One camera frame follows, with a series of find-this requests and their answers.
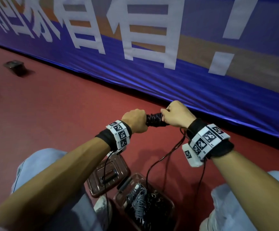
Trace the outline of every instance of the forearm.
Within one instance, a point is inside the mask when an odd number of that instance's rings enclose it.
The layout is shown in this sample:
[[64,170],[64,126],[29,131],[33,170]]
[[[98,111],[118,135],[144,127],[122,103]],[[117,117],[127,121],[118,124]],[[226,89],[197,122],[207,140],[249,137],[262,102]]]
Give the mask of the forearm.
[[257,230],[279,230],[279,182],[236,151],[212,161]]
[[0,227],[32,230],[78,191],[110,147],[94,138],[67,153],[16,190],[0,206]]

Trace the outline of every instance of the hand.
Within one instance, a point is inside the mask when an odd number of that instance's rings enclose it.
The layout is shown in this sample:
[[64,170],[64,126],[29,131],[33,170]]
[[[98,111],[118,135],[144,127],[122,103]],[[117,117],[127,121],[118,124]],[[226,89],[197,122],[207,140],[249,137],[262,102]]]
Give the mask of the hand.
[[146,117],[145,110],[135,109],[125,113],[121,120],[128,124],[133,134],[143,133],[148,130],[148,126],[146,126]]
[[166,109],[161,109],[162,121],[175,127],[188,128],[196,117],[178,100],[173,101]]

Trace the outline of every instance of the jeans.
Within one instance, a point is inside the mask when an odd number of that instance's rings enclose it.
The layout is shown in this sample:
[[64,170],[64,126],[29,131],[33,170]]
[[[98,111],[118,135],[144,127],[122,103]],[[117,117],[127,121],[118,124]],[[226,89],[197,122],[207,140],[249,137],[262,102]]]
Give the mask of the jeans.
[[[65,151],[47,148],[32,154],[18,167],[11,193],[66,153]],[[102,231],[102,226],[84,186],[68,199],[64,206],[44,225],[42,230]]]

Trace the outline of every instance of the red carpet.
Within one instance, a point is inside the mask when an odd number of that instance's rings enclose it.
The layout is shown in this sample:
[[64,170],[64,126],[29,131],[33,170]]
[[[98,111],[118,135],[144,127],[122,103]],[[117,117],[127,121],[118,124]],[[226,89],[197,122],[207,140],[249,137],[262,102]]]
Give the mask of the red carpet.
[[[34,73],[25,78],[12,74],[3,64],[14,59],[23,61]],[[48,147],[70,151],[136,108],[157,113],[161,107],[0,49],[0,203],[10,193],[18,165],[33,152]],[[279,150],[229,134],[240,153],[266,171],[279,170]],[[132,172],[145,175],[181,137],[178,128],[149,128],[132,137],[122,156]],[[164,183],[165,165],[166,160],[155,166],[149,176],[159,188]],[[171,156],[165,193],[181,214],[180,230],[198,229],[213,209],[211,190],[224,183],[216,167],[208,162],[197,209],[193,211],[202,170],[191,168],[181,149]],[[114,194],[115,190],[109,192],[110,197]]]

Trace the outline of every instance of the banner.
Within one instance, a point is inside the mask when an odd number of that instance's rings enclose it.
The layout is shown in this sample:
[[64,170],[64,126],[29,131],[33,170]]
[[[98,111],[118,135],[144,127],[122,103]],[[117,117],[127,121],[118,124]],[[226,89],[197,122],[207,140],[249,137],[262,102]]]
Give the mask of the banner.
[[0,45],[279,138],[279,0],[0,0]]

